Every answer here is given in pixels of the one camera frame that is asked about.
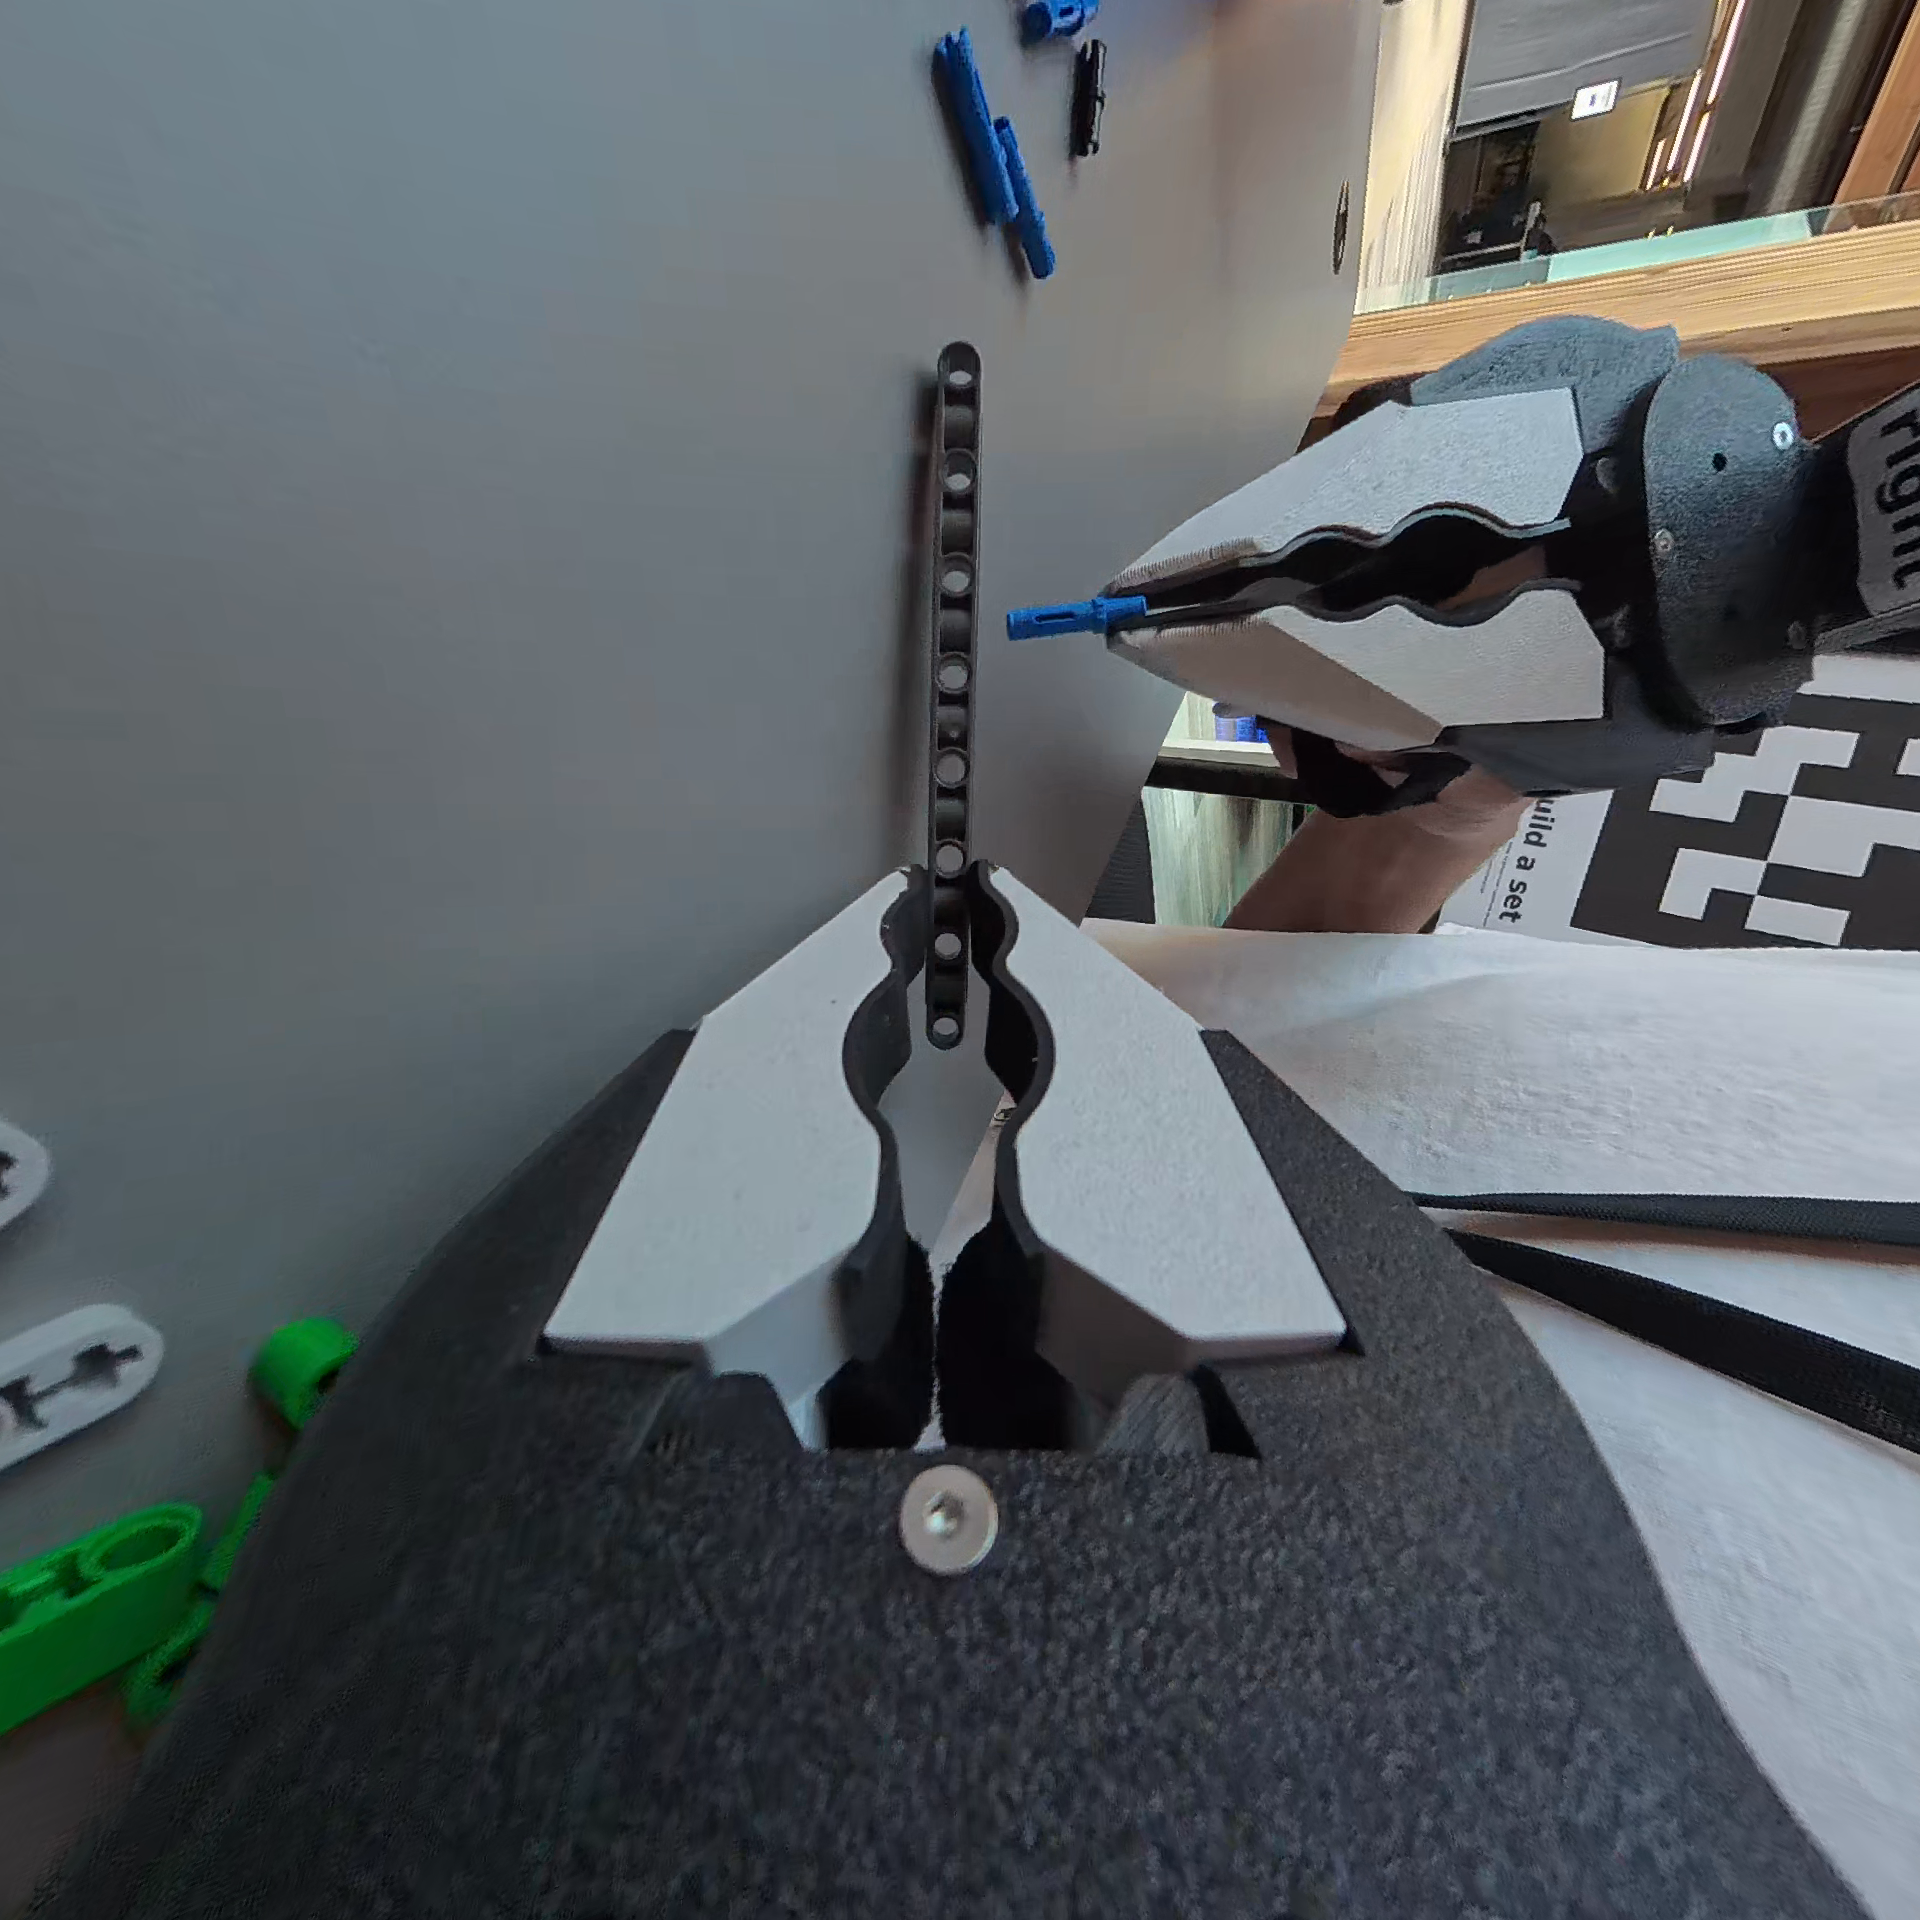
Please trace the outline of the person's right hand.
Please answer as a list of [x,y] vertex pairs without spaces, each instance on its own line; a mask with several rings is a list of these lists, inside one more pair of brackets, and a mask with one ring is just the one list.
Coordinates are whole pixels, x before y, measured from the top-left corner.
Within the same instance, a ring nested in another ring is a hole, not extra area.
[[1435,803],[1336,822],[1312,810],[1271,869],[1234,899],[1228,929],[1420,934],[1527,822],[1528,797],[1484,772]]

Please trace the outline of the white printed card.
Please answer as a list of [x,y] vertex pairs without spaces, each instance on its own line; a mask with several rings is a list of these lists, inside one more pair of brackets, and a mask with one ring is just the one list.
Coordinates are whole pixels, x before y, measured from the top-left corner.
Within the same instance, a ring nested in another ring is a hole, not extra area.
[[1920,664],[1821,664],[1695,776],[1528,807],[1437,927],[1639,948],[1920,948]]

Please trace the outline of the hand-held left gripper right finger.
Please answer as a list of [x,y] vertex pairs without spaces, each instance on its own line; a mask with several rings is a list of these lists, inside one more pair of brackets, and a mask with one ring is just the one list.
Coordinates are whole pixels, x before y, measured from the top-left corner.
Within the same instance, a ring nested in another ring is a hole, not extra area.
[[1075,1451],[1143,1382],[1333,1353],[1348,1322],[1220,1029],[1008,869],[967,871],[993,1124],[935,1247],[948,1446]]

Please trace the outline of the wooden ledge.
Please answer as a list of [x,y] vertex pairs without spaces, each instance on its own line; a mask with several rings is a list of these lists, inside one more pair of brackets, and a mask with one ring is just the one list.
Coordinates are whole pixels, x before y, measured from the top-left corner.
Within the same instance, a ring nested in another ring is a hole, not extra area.
[[1852,228],[1358,316],[1303,442],[1320,442],[1358,387],[1428,372],[1548,316],[1671,323],[1682,355],[1734,355],[1769,372],[1803,428],[1824,437],[1920,378],[1920,228]]

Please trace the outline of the green lego beam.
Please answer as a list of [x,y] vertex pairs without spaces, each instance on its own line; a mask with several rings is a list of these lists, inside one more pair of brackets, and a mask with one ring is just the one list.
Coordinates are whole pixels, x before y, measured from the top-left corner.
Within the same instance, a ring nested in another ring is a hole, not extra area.
[[155,1654],[188,1612],[201,1508],[148,1505],[0,1576],[0,1732]]

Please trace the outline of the long dark grey lego beam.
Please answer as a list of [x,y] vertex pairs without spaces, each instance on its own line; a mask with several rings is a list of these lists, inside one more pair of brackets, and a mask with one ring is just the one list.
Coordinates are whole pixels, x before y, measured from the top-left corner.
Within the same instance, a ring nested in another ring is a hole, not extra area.
[[923,1037],[967,1023],[971,700],[976,700],[980,358],[948,341],[930,382],[923,456]]

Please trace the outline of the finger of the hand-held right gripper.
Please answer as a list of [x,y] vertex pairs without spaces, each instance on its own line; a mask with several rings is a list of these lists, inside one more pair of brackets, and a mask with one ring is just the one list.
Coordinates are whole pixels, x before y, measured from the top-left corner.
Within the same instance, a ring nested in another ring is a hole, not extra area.
[[1382,604],[1111,637],[1140,670],[1336,747],[1435,747],[1452,730],[1604,720],[1604,643],[1571,589],[1520,589],[1484,619]]
[[1426,515],[1536,530],[1561,518],[1584,452],[1574,391],[1389,399],[1177,522],[1111,589],[1275,563],[1320,537],[1382,545]]

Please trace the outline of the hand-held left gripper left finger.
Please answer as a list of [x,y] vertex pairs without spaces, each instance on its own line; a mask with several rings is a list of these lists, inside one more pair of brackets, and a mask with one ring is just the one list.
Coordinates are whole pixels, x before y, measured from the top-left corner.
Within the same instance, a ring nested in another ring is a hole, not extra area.
[[757,1378],[818,1451],[830,1382],[885,1352],[908,1299],[882,1096],[918,1050],[921,971],[923,869],[902,869],[708,1009],[542,1347]]

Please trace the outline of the thin green lego piece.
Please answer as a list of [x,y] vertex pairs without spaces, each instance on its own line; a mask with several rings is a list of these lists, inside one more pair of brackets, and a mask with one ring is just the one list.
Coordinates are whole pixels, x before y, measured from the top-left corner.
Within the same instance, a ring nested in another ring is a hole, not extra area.
[[225,1599],[227,1576],[262,1513],[262,1505],[274,1491],[274,1473],[260,1473],[247,1491],[247,1499],[237,1505],[237,1513],[227,1517],[225,1533],[213,1539],[213,1546],[206,1551],[186,1618],[172,1626],[172,1636],[164,1646],[155,1646],[123,1677],[123,1710],[125,1710],[125,1728],[130,1738],[148,1738],[178,1703],[186,1674],[195,1659],[195,1647],[206,1646],[206,1629],[213,1621],[213,1607]]

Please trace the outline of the green lego connector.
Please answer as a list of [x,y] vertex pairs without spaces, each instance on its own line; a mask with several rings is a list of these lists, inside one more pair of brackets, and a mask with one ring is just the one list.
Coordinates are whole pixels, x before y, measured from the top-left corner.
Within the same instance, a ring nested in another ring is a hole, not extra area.
[[296,1435],[323,1408],[353,1352],[359,1339],[329,1314],[289,1321],[255,1352],[249,1391]]

